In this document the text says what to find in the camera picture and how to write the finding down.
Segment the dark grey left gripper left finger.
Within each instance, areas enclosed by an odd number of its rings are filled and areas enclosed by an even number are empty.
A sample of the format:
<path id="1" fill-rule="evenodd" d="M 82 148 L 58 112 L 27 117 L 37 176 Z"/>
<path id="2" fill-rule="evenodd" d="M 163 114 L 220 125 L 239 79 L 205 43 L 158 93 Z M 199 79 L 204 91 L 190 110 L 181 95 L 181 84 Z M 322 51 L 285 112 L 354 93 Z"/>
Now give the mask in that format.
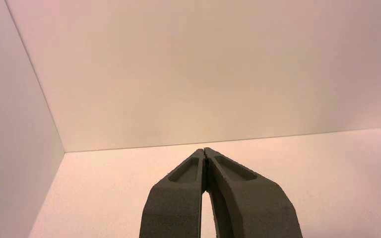
<path id="1" fill-rule="evenodd" d="M 206 156 L 197 149 L 150 190 L 144 205 L 141 238 L 198 238 Z"/>

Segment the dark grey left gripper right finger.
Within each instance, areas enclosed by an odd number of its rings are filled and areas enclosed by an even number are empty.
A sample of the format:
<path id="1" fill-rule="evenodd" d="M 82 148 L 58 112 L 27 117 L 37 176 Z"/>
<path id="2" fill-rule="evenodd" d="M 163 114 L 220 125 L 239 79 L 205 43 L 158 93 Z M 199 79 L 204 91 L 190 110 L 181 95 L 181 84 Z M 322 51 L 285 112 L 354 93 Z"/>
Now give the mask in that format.
<path id="1" fill-rule="evenodd" d="M 302 237 L 296 210 L 279 184 L 209 147 L 205 155 L 217 237 Z"/>

